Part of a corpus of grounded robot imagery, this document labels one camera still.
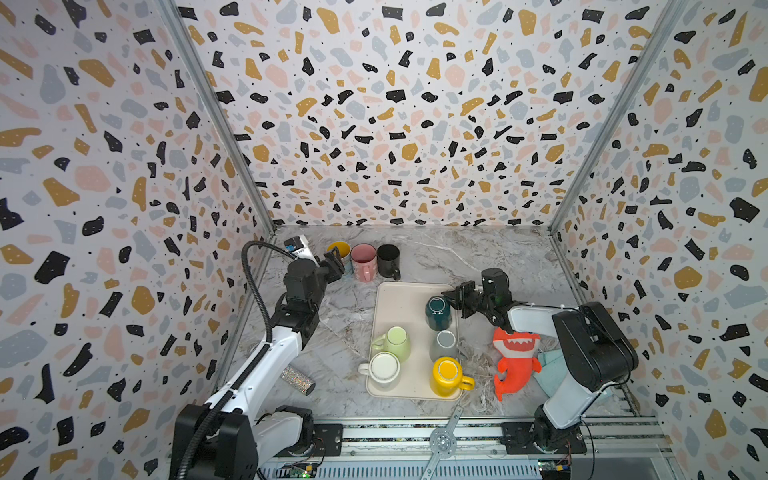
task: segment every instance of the beige tray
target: beige tray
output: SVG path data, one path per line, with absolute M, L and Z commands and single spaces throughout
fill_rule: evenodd
M 462 396 L 463 390 L 460 389 L 449 397 L 437 396 L 429 387 L 429 377 L 432 375 L 429 346 L 432 345 L 437 332 L 427 325 L 424 308 L 430 296 L 439 295 L 446 290 L 453 290 L 453 287 L 443 283 L 384 282 L 379 285 L 371 343 L 390 328 L 401 326 L 406 329 L 411 339 L 411 356 L 400 366 L 400 380 L 394 389 L 381 390 L 371 377 L 366 377 L 368 393 L 378 397 L 449 402 Z M 458 342 L 458 312 L 451 309 L 451 315 L 453 321 L 449 330 L 456 335 Z

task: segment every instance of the glittery cylinder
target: glittery cylinder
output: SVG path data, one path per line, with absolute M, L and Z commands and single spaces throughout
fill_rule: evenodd
M 304 395 L 309 395 L 315 389 L 315 382 L 310 377 L 304 375 L 290 365 L 283 370 L 280 378 Z

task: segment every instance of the mug handle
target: mug handle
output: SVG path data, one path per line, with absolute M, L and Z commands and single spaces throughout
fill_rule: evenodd
M 468 376 L 462 377 L 462 382 L 458 384 L 458 387 L 468 392 L 475 389 L 475 379 L 471 379 Z
M 384 350 L 385 340 L 386 340 L 386 333 L 383 333 L 382 335 L 376 337 L 371 342 L 371 348 L 374 350 Z

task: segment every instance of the pink mug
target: pink mug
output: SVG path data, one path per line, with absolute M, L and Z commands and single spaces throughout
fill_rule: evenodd
M 368 243 L 361 243 L 352 248 L 352 263 L 355 278 L 360 282 L 372 282 L 379 271 L 376 264 L 376 248 Z

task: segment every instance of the patterned wall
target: patterned wall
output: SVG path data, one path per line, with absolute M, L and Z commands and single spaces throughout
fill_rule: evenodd
M 768 470 L 767 8 L 690 3 L 557 232 L 689 478 Z
M 0 477 L 156 478 L 260 226 L 151 2 L 0 14 Z
M 665 2 L 180 13 L 276 223 L 548 223 Z

